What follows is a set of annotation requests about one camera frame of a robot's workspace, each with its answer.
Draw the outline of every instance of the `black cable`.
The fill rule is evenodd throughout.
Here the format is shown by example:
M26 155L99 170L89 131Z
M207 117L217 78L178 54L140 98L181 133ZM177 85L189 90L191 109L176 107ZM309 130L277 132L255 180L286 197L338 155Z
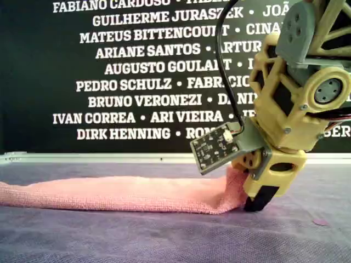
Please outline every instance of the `black cable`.
M238 122L241 126L241 131L239 132L242 133L244 131L245 125L244 122L241 118L241 115L239 114L239 110L237 109L237 104L234 98L234 93L233 90L231 88L230 82L229 82L229 78L227 76L227 73L225 72L225 68L224 68L224 62L223 62L223 57L222 57L222 51L221 51L221 42L222 42L222 27L224 24L224 20L228 14L228 12L231 10L231 8L238 2L239 0L230 0L228 2L228 4L226 4L226 6L223 8L222 13L220 14L220 17L218 19L217 25L216 25L216 45L215 45L215 49L216 49L216 59L217 59L217 63L218 63L218 68L219 68L219 72L220 75L222 77L222 81L223 81L223 85L224 88L227 92L228 98L230 100L230 104L233 108L234 111L234 115L235 117L238 119Z
M330 111L322 111L319 113L308 113L309 116L318 119L339 119L351 117L351 107L337 108Z

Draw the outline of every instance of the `black backdrop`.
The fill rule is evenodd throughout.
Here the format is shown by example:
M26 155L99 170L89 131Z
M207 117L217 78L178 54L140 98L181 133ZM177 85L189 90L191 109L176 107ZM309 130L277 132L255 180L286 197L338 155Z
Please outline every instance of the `black backdrop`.
M110 1L106 1L107 8L104 10L63 12L55 13L55 10L64 11L63 4L48 0L0 0L0 27L1 27L1 130L0 136L3 141L5 152L27 151L27 152L143 152L143 153L188 153L190 152L189 141L191 132L201 131L199 128L216 127L222 121L230 121L231 108L229 105L219 105L218 94L223 94L223 88L196 88L189 89L187 78L195 77L218 77L218 71L198 72L169 72L167 71L170 61L202 60L202 65L207 60L214 58L214 37L174 37L170 31L168 39L146 39L134 41L133 30L149 28L175 28L191 27L194 34L202 26L214 26L216 20L202 16L200 20L159 22L114 26L94 26L94 16L128 14L128 13L151 13L169 12L169 17L175 15L176 10L201 10L206 13L215 13L222 8L226 2L204 1L209 3L196 3L202 1L172 0L169 5L153 7L130 7L110 9ZM162 2L155 1L125 1L129 2ZM297 1L290 1L291 6ZM244 0L237 4L237 17L228 18L225 22L229 25L228 35L223 36L223 42L235 42L237 50L233 53L224 54L225 59L232 59L228 74L236 79L245 78L250 74L250 59L256 53L254 44L262 41L267 33L267 26L276 30L275 22L281 23L283 15L265 16L265 11L270 6L274 7L274 14L286 11L286 3L282 1L258 1ZM102 31L131 31L131 40L114 41L104 43L80 43L80 33L102 32ZM152 56L149 54L150 45L161 45L161 49L168 44L193 45L193 54L173 56ZM99 48L144 46L144 56L137 58L113 58L97 59ZM163 73L136 73L105 75L108 64L132 63L132 62L164 62L166 68ZM122 90L122 79L146 79L146 78L171 78L171 89L161 90ZM100 81L116 80L119 84L116 90L108 92L76 92L76 81ZM253 93L250 87L233 85L237 99L239 99L240 110L247 115L252 108ZM143 95L174 95L174 94L197 94L194 96L201 101L197 105L183 106L140 106L136 103L136 96ZM130 107L89 107L89 97L98 96L130 96L132 105ZM212 122L204 120L198 122L181 122L177 118L177 112L212 111L217 113L217 119ZM85 123L86 113L117 113L131 112L135 119L134 123L108 123L88 124ZM151 123L154 112L173 112L173 122ZM55 124L53 114L80 113L81 123ZM135 139L127 136L127 129L139 128L169 128L169 136L159 139ZM105 138L95 140L78 139L78 129L107 129ZM109 129L117 129L122 133L119 139L110 138ZM351 128L343 125L336 128L333 133L321 140L314 152L349 152Z

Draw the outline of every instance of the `pink microfiber cloth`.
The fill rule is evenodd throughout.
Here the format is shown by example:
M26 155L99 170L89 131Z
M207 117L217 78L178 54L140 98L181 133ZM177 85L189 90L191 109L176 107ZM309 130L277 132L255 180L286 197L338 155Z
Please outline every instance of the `pink microfiber cloth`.
M221 214L241 206L247 178L232 167L222 178L130 176L74 178L28 186L0 182L0 205L68 210Z

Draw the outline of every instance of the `gray fabric surface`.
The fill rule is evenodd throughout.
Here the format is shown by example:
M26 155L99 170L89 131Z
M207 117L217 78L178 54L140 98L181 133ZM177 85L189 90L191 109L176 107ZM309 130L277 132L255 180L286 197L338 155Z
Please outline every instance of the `gray fabric surface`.
M194 165L11 164L18 185L84 176L198 177ZM218 170L209 176L224 175ZM223 215L0 207L0 262L351 262L349 166L308 165L262 212ZM323 219L327 226L312 221Z

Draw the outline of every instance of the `black circuit board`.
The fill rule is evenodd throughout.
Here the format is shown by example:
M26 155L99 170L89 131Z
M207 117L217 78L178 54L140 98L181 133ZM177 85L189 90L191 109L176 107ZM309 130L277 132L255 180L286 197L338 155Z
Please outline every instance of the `black circuit board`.
M226 159L231 153L238 150L235 141L228 143L224 139L223 133L229 130L227 125L224 125L204 137L201 137L192 142L193 148L202 170L210 165L221 162Z

